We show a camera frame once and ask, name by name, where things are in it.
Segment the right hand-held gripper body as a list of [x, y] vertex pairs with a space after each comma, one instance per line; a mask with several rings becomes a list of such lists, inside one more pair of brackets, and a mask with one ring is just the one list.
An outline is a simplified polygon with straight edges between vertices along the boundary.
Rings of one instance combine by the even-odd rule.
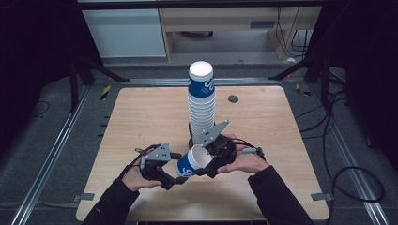
[[223, 130], [228, 126], [229, 121], [224, 120], [215, 125], [216, 139], [207, 148], [213, 148], [216, 154], [212, 156], [211, 161], [218, 161], [220, 167], [235, 160], [235, 143], [228, 137], [222, 135]]

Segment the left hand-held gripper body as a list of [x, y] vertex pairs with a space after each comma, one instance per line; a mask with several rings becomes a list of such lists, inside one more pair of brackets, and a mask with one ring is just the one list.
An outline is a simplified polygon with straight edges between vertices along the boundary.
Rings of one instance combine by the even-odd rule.
[[141, 157], [141, 175], [146, 180], [156, 180], [160, 182], [163, 178], [172, 177], [162, 168], [170, 160], [170, 149], [168, 142], [149, 146], [143, 152]]

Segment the single blue white paper cup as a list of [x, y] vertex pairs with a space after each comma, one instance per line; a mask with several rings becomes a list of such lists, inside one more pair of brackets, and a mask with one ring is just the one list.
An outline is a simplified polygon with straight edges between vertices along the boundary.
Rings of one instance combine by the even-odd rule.
[[176, 174], [180, 177], [192, 177], [196, 170], [204, 169], [211, 160], [209, 152], [196, 144], [177, 161]]

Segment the black wire cup holder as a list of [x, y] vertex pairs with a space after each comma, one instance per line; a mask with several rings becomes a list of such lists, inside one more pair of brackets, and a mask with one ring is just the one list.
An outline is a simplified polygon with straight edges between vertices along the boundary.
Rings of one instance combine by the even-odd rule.
[[200, 145], [202, 148], [207, 148], [216, 139], [215, 125], [210, 126], [206, 129], [194, 130], [189, 127], [189, 147], [194, 145]]

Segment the stack of ribbed paper cups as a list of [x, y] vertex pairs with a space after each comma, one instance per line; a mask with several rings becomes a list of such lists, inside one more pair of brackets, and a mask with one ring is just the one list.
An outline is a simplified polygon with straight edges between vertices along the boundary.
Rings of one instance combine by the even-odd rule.
[[193, 144], [199, 144], [202, 131], [214, 125], [215, 98], [213, 66], [205, 61], [192, 63], [189, 68], [188, 102]]

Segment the person's right hand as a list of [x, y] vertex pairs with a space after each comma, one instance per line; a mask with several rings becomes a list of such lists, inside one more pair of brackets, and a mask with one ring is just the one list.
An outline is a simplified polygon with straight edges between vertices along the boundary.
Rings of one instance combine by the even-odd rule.
[[245, 173], [259, 173], [269, 167], [269, 164], [256, 153], [245, 153], [246, 144], [240, 144], [240, 140], [233, 134], [226, 134], [226, 137], [232, 139], [236, 144], [237, 155], [235, 160], [228, 165], [218, 169], [218, 173], [229, 173], [233, 171], [242, 171]]

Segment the person's left hand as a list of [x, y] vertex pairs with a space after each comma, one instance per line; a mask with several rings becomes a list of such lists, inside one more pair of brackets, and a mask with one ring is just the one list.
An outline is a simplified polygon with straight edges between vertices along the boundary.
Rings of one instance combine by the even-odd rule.
[[153, 188], [161, 185], [160, 181], [144, 179], [138, 166], [132, 166], [122, 176], [122, 182], [131, 191], [138, 191], [141, 188]]

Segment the yellow black tape strip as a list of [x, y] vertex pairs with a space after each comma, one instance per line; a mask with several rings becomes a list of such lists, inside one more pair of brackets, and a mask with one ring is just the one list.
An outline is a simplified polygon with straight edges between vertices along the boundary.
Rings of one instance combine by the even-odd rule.
[[104, 89], [102, 91], [102, 94], [100, 96], [100, 100], [104, 100], [104, 99], [107, 98], [107, 96], [108, 96], [108, 94], [109, 94], [109, 92], [111, 90], [111, 87], [112, 87], [111, 85], [107, 85], [107, 86], [104, 87]]
[[300, 94], [302, 94], [303, 96], [305, 96], [305, 97], [309, 97], [309, 96], [312, 95], [310, 91], [303, 91], [303, 90], [301, 89], [301, 87], [300, 87], [299, 84], [296, 84], [296, 90], [297, 90]]

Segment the black metal stand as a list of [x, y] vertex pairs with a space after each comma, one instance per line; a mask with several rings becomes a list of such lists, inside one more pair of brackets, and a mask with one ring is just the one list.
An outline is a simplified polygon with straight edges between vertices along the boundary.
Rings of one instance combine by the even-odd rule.
[[116, 75], [111, 70], [101, 66], [99, 63], [96, 63], [91, 59], [80, 55], [75, 56], [69, 64], [69, 83], [71, 94], [70, 111], [72, 113], [77, 109], [79, 104], [78, 79], [81, 79], [84, 85], [92, 85], [95, 81], [94, 75], [91, 73], [92, 69], [119, 83], [126, 83], [129, 81], [129, 79]]
[[329, 51], [327, 48], [314, 49], [303, 60], [289, 67], [278, 75], [269, 77], [271, 81], [280, 81], [289, 74], [299, 70], [300, 68], [307, 68], [304, 80], [307, 83], [312, 83], [317, 78], [321, 79], [321, 103], [326, 109], [329, 108]]

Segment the white cabinet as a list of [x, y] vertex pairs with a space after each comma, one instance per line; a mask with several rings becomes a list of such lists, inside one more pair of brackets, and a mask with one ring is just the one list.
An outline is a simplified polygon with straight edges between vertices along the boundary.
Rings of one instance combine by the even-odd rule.
[[101, 58], [165, 56], [156, 9], [84, 10]]

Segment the light wooden desk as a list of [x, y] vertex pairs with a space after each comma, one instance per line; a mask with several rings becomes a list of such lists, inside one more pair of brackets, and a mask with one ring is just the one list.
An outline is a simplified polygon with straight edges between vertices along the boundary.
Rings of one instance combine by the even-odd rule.
[[160, 9], [166, 56], [175, 32], [267, 30], [278, 59], [284, 59], [297, 30], [313, 30], [321, 7]]

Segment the black curtain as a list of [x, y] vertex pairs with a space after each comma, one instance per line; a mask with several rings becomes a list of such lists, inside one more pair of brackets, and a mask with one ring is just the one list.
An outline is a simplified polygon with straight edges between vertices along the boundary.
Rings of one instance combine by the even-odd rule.
[[101, 64], [78, 0], [0, 0], [0, 153], [26, 123], [41, 89], [69, 75], [76, 56]]
[[312, 45], [327, 42], [330, 65], [345, 71], [344, 90], [371, 142], [398, 172], [398, 0], [327, 0]]

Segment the aluminium floor rail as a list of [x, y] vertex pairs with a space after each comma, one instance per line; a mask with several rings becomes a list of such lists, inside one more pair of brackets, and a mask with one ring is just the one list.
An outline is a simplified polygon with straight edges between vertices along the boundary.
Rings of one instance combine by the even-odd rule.
[[[280, 81], [273, 81], [269, 78], [215, 78], [217, 86], [246, 86], [246, 85], [278, 85]], [[122, 82], [123, 85], [133, 87], [167, 87], [167, 86], [187, 86], [188, 80], [183, 79], [130, 79]]]
[[54, 166], [63, 151], [63, 148], [69, 139], [69, 134], [71, 133], [77, 118], [79, 117], [83, 106], [86, 102], [87, 96], [92, 90], [92, 86], [84, 86], [82, 93], [78, 96], [78, 102], [76, 108], [69, 113], [66, 122], [61, 128], [57, 138], [43, 162], [35, 181], [33, 182], [31, 188], [29, 188], [27, 194], [23, 198], [23, 201], [19, 204], [10, 225], [25, 225], [29, 219], [34, 207], [38, 202], [38, 198], [44, 189]]
[[[359, 201], [363, 204], [366, 212], [369, 215], [373, 225], [390, 225], [390, 221], [382, 208], [380, 201], [385, 197], [386, 190], [381, 180], [371, 171], [359, 165], [354, 159], [350, 149], [348, 148], [342, 133], [334, 124], [332, 106], [335, 103], [339, 93], [336, 93], [329, 98], [330, 109], [327, 110], [321, 103], [321, 99], [317, 93], [314, 93], [314, 99], [320, 112], [325, 116], [326, 122], [321, 135], [322, 143], [322, 160], [327, 173], [327, 178], [331, 182], [331, 194], [336, 190], [341, 191], [347, 198]], [[343, 161], [343, 168], [336, 173], [332, 173], [329, 169], [328, 155], [327, 155], [327, 137], [330, 137], [337, 148], [337, 153], [341, 155]], [[356, 194], [349, 194], [348, 191], [342, 187], [338, 187], [338, 180], [346, 173], [350, 178]]]

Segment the grey table bracket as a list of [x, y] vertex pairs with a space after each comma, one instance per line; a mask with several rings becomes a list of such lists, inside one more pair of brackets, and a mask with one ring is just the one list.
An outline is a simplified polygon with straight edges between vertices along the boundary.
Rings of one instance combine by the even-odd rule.
[[333, 200], [333, 196], [330, 193], [323, 193], [323, 192], [312, 193], [311, 197], [314, 202], [321, 201], [321, 200], [328, 202], [328, 201]]
[[81, 200], [92, 201], [94, 199], [94, 193], [81, 193], [73, 196], [72, 201], [79, 203]]

